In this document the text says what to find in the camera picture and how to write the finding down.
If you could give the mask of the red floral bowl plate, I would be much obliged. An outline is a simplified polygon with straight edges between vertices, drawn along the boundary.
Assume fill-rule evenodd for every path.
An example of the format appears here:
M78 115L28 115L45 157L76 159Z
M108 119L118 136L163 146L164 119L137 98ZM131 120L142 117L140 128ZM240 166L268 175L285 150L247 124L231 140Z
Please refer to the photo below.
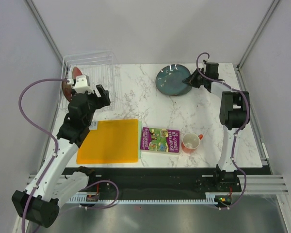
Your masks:
M64 82L62 82L62 92L64 97L66 98L66 100L68 102L71 102L72 100L72 89L73 89L73 83L70 82L70 79L65 80Z

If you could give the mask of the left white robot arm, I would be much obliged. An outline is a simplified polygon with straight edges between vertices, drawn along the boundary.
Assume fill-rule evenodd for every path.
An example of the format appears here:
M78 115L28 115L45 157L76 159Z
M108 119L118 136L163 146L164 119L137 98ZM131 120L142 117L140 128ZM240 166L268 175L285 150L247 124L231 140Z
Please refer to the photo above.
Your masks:
M98 93L87 84L73 85L72 99L63 124L56 136L50 136L55 143L54 152L25 190L16 190L12 195L12 203L23 221L48 228L56 220L60 208L74 194L83 188L86 191L95 189L97 180L85 167L79 167L59 187L56 184L67 163L88 136L95 111L111 104L109 91L100 84L96 88Z

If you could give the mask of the red teal flower plate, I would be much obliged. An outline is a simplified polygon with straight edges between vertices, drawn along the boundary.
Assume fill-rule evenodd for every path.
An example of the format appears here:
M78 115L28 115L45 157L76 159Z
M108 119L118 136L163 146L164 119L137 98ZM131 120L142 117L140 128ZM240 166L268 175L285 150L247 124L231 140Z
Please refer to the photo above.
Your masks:
M78 67L73 67L72 69L72 79L76 79L76 77L83 75L81 70Z

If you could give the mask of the dark teal speckled plate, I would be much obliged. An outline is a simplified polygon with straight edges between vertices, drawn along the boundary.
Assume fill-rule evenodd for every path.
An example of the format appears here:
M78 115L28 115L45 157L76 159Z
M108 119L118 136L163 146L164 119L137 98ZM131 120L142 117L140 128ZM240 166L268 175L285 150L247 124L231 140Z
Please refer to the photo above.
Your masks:
M182 81L191 75L187 67L180 64L170 64L162 68L155 79L156 88L167 96L182 96L192 89Z

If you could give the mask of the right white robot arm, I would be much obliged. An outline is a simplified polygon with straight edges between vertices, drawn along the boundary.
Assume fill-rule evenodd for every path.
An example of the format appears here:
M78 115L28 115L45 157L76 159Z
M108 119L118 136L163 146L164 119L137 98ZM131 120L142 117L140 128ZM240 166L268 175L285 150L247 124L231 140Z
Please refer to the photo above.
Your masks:
M250 99L247 91L233 89L219 79L218 67L218 63L204 61L202 68L197 68L182 82L194 88L204 87L221 101L219 120L223 126L223 145L212 185L216 190L224 191L237 178L238 140L250 121Z

